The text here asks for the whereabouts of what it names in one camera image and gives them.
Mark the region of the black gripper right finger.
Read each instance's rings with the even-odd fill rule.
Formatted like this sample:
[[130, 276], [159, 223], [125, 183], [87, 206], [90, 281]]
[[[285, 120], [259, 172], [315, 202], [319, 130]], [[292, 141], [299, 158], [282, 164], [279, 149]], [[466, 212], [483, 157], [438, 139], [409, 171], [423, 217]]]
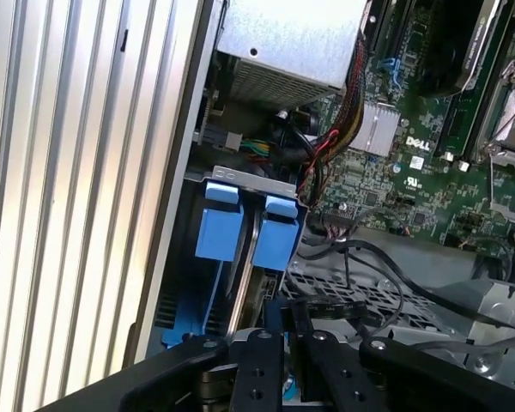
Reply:
[[472, 346], [432, 341], [405, 345], [364, 335], [358, 348], [312, 326], [306, 302], [291, 303], [301, 344], [305, 394], [322, 394], [338, 411], [515, 411], [515, 389], [433, 356], [498, 352], [511, 342]]

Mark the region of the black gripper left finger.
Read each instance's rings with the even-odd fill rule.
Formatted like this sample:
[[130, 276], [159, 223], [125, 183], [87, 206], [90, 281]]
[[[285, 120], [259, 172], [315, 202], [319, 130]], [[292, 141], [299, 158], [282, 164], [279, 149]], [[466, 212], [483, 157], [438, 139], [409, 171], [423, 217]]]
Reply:
[[190, 337], [44, 409], [279, 411], [282, 386], [282, 303], [267, 301], [259, 328]]

